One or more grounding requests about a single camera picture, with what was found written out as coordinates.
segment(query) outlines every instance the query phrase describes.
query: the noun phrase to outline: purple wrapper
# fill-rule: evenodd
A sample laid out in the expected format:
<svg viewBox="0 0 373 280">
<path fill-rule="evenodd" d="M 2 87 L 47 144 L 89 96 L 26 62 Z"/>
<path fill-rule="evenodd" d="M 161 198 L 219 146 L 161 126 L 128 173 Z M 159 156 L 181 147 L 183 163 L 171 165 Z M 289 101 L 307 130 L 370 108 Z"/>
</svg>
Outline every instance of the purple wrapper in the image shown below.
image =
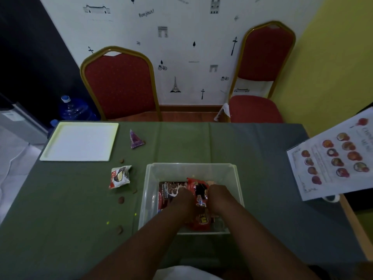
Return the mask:
<svg viewBox="0 0 373 280">
<path fill-rule="evenodd" d="M 131 148 L 141 146 L 145 144 L 132 130 L 129 130 L 129 137 L 131 138 Z"/>
</svg>

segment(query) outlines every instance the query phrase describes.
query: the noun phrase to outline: wooden floor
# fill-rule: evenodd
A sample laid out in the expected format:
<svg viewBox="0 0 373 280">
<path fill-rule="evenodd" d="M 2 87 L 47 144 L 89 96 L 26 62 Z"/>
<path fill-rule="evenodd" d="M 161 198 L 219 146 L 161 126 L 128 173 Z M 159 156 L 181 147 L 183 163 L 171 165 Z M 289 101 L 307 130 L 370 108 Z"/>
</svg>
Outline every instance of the wooden floor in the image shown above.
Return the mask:
<svg viewBox="0 0 373 280">
<path fill-rule="evenodd" d="M 164 122 L 215 122 L 216 112 L 162 112 Z M 158 122 L 156 112 L 145 112 L 138 115 L 115 119 L 119 122 Z"/>
</svg>

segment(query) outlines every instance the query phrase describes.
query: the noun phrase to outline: snack package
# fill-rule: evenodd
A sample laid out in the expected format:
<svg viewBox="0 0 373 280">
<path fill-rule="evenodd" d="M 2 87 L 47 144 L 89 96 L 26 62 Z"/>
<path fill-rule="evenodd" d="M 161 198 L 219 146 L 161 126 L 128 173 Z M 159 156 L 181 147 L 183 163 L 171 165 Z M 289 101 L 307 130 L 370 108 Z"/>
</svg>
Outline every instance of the snack package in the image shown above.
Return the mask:
<svg viewBox="0 0 373 280">
<path fill-rule="evenodd" d="M 129 130 L 129 137 L 131 138 L 131 148 L 141 146 L 145 144 L 132 130 Z"/>
<path fill-rule="evenodd" d="M 195 196 L 195 203 L 200 207 L 206 207 L 206 202 L 208 198 L 208 183 L 205 181 L 200 181 L 197 179 L 188 178 L 188 187 Z M 208 209 L 205 210 L 205 213 L 198 215 L 193 222 L 189 224 L 189 227 L 192 230 L 196 231 L 205 231 L 210 229 L 211 225 L 211 216 L 208 212 Z"/>
<path fill-rule="evenodd" d="M 109 189 L 119 188 L 125 184 L 129 184 L 128 171 L 131 167 L 132 165 L 113 168 Z"/>
<path fill-rule="evenodd" d="M 187 188 L 188 182 L 160 182 L 158 191 L 158 213 L 162 211 L 175 196 L 180 188 Z"/>
</svg>

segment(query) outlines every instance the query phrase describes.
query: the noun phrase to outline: menu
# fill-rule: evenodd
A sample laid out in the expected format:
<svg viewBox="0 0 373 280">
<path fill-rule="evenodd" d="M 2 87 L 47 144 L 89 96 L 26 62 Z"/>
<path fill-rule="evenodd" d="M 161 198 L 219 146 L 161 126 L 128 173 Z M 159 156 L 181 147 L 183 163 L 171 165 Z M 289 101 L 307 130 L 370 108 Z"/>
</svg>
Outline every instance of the menu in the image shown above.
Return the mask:
<svg viewBox="0 0 373 280">
<path fill-rule="evenodd" d="M 302 200 L 373 188 L 373 107 L 287 154 Z"/>
</svg>

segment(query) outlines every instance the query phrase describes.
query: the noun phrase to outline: hand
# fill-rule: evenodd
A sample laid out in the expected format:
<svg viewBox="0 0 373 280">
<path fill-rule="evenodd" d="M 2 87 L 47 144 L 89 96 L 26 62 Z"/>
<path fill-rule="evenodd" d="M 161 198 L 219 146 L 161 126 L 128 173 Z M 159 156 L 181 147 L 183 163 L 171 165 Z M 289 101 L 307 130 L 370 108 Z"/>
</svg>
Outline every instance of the hand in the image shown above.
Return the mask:
<svg viewBox="0 0 373 280">
<path fill-rule="evenodd" d="M 186 188 L 180 188 L 177 196 L 172 200 L 171 207 L 178 208 L 185 222 L 194 220 L 198 214 L 205 212 L 205 207 L 196 205 L 194 195 Z"/>
<path fill-rule="evenodd" d="M 208 188 L 207 207 L 213 214 L 221 216 L 224 209 L 237 201 L 224 185 L 211 185 Z"/>
</svg>

